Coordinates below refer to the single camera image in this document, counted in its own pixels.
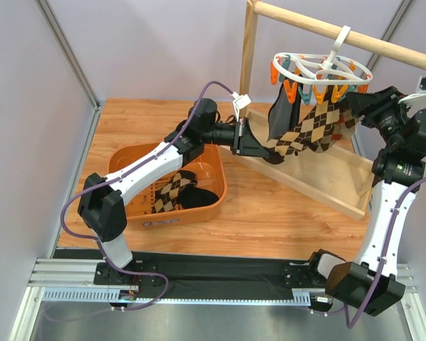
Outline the brown argyle sock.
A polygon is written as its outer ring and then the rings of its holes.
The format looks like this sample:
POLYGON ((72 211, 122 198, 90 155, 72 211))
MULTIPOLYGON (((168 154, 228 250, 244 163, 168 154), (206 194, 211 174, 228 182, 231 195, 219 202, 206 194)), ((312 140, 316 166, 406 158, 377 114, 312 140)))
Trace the brown argyle sock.
POLYGON ((286 156, 298 156, 306 150, 324 153, 336 142, 351 138, 359 119, 352 115, 347 99, 332 102, 332 95, 333 87, 329 86, 322 103, 311 108, 293 128, 282 128, 273 137, 275 145, 268 148, 265 161, 277 165, 286 156))
POLYGON ((195 173, 189 170, 179 170, 161 189, 155 192, 155 202, 151 213, 171 212, 176 210, 178 197, 186 188, 196 187, 195 173))

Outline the black white-striped sock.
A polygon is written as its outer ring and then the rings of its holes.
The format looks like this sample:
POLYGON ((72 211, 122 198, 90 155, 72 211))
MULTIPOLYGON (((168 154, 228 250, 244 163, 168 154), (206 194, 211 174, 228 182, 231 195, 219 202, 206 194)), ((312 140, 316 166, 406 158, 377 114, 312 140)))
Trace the black white-striped sock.
POLYGON ((219 197, 212 191, 195 186, 186 187, 178 195, 178 204, 183 209, 193 209, 213 205, 219 200, 219 197))

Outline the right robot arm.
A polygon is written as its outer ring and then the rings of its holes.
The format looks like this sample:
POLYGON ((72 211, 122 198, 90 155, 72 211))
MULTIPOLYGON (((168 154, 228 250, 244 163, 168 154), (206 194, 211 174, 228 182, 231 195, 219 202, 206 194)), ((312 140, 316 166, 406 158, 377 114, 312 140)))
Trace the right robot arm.
POLYGON ((328 296, 356 309, 354 317, 346 317, 352 328, 362 314, 377 316, 405 293, 405 285, 397 281, 398 247, 410 206, 426 182, 426 107, 412 117, 408 110, 426 104, 426 76, 410 95, 391 86, 374 93, 351 92, 346 99, 352 115, 378 129, 386 143, 372 166, 370 220, 353 261, 320 249, 310 257, 308 269, 325 279, 328 296))

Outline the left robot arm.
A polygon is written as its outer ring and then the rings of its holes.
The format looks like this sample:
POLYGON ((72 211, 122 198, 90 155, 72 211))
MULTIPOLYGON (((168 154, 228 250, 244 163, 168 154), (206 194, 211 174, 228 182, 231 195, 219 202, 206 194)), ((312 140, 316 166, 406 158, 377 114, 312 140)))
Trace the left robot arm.
POLYGON ((269 151, 253 135, 247 118, 217 120, 217 103, 199 99, 188 117, 144 157, 101 177, 89 175, 80 193, 79 216, 94 232, 105 261, 122 280, 134 276, 133 255, 124 236, 126 205, 151 183, 185 167, 207 144, 227 146, 234 155, 267 158, 269 151))

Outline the white round clip hanger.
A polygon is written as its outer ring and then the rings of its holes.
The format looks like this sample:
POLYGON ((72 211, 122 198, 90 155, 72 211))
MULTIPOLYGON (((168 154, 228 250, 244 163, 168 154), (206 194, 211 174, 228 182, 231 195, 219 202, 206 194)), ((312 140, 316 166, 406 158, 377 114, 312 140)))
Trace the white round clip hanger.
POLYGON ((271 61, 271 71, 304 85, 368 85, 373 80, 372 72, 339 54, 350 32, 350 27, 343 26, 327 55, 277 53, 271 61))

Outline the wooden hanger rack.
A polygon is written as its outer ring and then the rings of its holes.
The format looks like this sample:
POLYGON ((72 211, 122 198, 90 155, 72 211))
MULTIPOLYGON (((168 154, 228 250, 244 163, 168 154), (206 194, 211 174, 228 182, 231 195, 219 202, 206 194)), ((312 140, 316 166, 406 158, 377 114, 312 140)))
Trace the wooden hanger rack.
MULTIPOLYGON (((341 30, 333 24, 262 1, 248 1, 239 90, 242 94, 246 94, 250 88, 259 16, 327 38, 338 38, 341 30)), ((426 54, 424 53, 355 31, 348 33, 344 42, 426 71, 426 54)), ((371 161, 337 145, 324 154, 306 151, 301 156, 292 156, 279 165, 272 165, 257 158, 243 158, 241 162, 355 220, 361 219, 366 213, 373 180, 371 161)))

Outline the grey black sock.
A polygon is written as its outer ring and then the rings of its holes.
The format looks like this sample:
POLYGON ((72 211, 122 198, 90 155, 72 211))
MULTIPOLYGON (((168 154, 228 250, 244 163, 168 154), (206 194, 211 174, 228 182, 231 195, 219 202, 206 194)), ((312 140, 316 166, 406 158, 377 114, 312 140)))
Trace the grey black sock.
POLYGON ((294 129, 300 118, 301 96, 296 92, 294 103, 290 103, 284 84, 280 86, 278 97, 268 111, 268 140, 277 139, 294 129))

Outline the orange plastic basket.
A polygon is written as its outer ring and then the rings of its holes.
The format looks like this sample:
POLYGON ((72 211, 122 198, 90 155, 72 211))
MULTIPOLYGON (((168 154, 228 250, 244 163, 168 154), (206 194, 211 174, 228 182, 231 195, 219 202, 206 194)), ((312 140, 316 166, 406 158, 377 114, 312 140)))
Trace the orange plastic basket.
POLYGON ((150 184, 127 204, 126 216, 129 229, 203 222, 211 220, 219 214, 227 192, 219 148, 211 144, 206 145, 204 153, 185 166, 184 169, 192 171, 196 175, 198 188, 214 193, 218 196, 218 200, 208 206, 183 208, 178 205, 175 210, 170 212, 153 213, 155 192, 175 175, 175 172, 172 172, 150 184))

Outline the right aluminium frame post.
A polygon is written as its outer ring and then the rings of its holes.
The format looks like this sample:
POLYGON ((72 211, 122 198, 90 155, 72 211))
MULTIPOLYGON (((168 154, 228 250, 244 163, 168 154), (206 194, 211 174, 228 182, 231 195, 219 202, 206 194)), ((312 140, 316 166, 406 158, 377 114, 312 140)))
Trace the right aluminium frame post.
MULTIPOLYGON (((404 22, 405 17, 408 15, 415 3, 416 0, 400 0, 391 20, 389 21, 381 36, 381 40, 389 43, 392 41, 395 34, 398 32, 398 29, 400 28, 401 24, 404 22)), ((377 53, 372 53, 371 57, 368 59, 366 67, 370 71, 373 71, 380 59, 380 55, 378 55, 377 53)))

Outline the aluminium frame post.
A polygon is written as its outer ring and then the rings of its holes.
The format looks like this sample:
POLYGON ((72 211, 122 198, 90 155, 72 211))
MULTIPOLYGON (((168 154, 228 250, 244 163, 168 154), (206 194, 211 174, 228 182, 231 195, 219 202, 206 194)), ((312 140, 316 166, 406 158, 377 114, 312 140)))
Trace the aluminium frame post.
POLYGON ((85 137, 82 138, 80 158, 75 164, 75 172, 66 195, 66 199, 70 199, 75 194, 78 181, 82 174, 84 163, 87 159, 87 154, 89 152, 90 146, 92 145, 94 133, 97 129, 97 124, 102 112, 102 103, 99 101, 98 96, 95 94, 89 80, 87 79, 87 76, 84 73, 84 70, 82 69, 82 66, 75 56, 75 52, 72 49, 67 36, 65 35, 62 26, 57 19, 54 9, 50 5, 50 2, 46 0, 36 0, 35 3, 43 18, 45 19, 45 22, 53 34, 57 44, 59 45, 59 48, 61 49, 62 54, 70 66, 73 75, 77 79, 79 86, 84 92, 91 109, 91 113, 89 114, 87 120, 88 130, 85 137))
MULTIPOLYGON (((416 0, 400 0, 391 20, 389 21, 381 36, 381 40, 389 43, 392 41, 395 34, 398 32, 398 29, 400 28, 401 24, 404 22, 405 17, 408 15, 415 3, 416 0)), ((373 71, 380 59, 380 55, 378 55, 377 53, 372 53, 371 57, 368 59, 366 67, 370 71, 373 71)))

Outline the left aluminium frame post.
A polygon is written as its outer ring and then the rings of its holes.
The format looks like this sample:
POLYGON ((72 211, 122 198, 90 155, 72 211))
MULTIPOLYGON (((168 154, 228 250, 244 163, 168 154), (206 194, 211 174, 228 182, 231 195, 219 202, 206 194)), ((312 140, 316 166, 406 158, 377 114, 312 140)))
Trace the left aluminium frame post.
POLYGON ((36 0, 35 3, 43 18, 45 19, 45 22, 53 34, 57 44, 59 45, 59 48, 61 49, 62 54, 70 66, 73 75, 77 79, 79 86, 84 92, 91 109, 91 113, 89 114, 87 120, 88 130, 85 137, 82 138, 80 158, 75 164, 75 172, 66 195, 66 199, 70 199, 75 194, 78 181, 82 174, 84 163, 87 159, 87 154, 89 152, 90 146, 92 145, 94 133, 97 129, 97 124, 102 112, 102 103, 99 101, 98 96, 95 94, 89 80, 87 79, 87 76, 84 73, 84 70, 82 69, 82 66, 75 56, 75 52, 72 49, 67 36, 65 35, 62 26, 57 19, 54 9, 50 5, 50 2, 46 0, 36 0))

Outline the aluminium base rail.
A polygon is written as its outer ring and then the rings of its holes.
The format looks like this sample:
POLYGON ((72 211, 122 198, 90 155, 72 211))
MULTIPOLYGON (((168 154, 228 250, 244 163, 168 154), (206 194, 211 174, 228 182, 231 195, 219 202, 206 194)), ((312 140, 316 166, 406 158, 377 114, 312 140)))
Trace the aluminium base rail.
POLYGON ((317 269, 319 257, 252 259, 137 253, 123 270, 104 259, 39 259, 29 284, 44 287, 48 300, 133 303, 304 305, 327 311, 334 302, 378 315, 413 291, 408 269, 377 274, 346 262, 331 275, 317 269))

